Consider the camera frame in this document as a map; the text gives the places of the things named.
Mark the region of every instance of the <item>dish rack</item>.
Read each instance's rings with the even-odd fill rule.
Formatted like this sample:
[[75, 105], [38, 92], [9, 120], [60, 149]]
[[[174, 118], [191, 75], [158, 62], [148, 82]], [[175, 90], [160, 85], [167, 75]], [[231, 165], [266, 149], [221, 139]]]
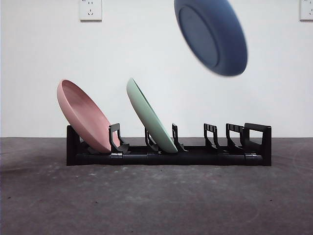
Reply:
[[[262, 132], [260, 144], [250, 140], [250, 130]], [[240, 134], [236, 145], [230, 131]], [[120, 146], [113, 142], [117, 132]], [[219, 145], [217, 127], [203, 125], [205, 146], [185, 146], [179, 142], [178, 127], [173, 124], [174, 144], [178, 153], [169, 154], [152, 140], [145, 129], [145, 146], [131, 146], [121, 138], [120, 124], [109, 126], [111, 153], [99, 153], [82, 141], [71, 126], [67, 126], [67, 165], [271, 165], [271, 126], [246, 123], [226, 124], [227, 145]], [[208, 133], [213, 134], [213, 142]]]

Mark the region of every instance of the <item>electrical socket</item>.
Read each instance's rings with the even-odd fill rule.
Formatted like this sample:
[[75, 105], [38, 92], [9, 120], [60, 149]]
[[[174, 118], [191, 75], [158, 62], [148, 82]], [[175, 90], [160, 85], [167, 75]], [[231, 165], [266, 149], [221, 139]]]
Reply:
[[300, 21], [313, 21], [313, 0], [300, 0]]
[[102, 0], [80, 0], [81, 21], [102, 21]]

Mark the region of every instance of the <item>pink plate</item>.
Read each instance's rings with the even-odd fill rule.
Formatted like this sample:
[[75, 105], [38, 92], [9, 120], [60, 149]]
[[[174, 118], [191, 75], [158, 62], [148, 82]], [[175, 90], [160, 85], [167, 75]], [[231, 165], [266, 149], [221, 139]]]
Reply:
[[[93, 149], [100, 153], [110, 153], [110, 122], [93, 100], [68, 80], [60, 82], [57, 97], [64, 116], [77, 134]], [[116, 133], [113, 141], [117, 146], [120, 145]]]

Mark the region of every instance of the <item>plate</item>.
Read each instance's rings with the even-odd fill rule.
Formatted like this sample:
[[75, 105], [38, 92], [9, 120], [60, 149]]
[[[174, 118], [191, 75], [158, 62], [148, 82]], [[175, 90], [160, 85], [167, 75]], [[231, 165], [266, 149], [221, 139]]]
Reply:
[[[93, 149], [100, 153], [110, 153], [110, 122], [93, 100], [78, 86], [62, 80], [57, 89], [61, 110], [76, 133]], [[119, 146], [117, 134], [114, 143]]]
[[175, 0], [175, 14], [187, 44], [208, 69], [224, 76], [245, 71], [245, 36], [227, 0]]
[[127, 83], [127, 94], [139, 119], [156, 144], [167, 153], [177, 153], [169, 134], [132, 78]]

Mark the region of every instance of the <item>white wall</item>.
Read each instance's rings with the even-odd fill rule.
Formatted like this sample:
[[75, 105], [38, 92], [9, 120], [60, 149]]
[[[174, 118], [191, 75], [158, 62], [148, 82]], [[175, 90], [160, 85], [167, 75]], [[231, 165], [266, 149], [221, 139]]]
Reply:
[[84, 89], [122, 135], [143, 136], [126, 94], [135, 78], [170, 131], [202, 124], [272, 125], [274, 137], [313, 137], [313, 23], [298, 0], [231, 0], [245, 30], [244, 74], [223, 78], [190, 52], [173, 0], [103, 0], [102, 23], [81, 23], [78, 0], [1, 1], [1, 134], [64, 137], [61, 79]]

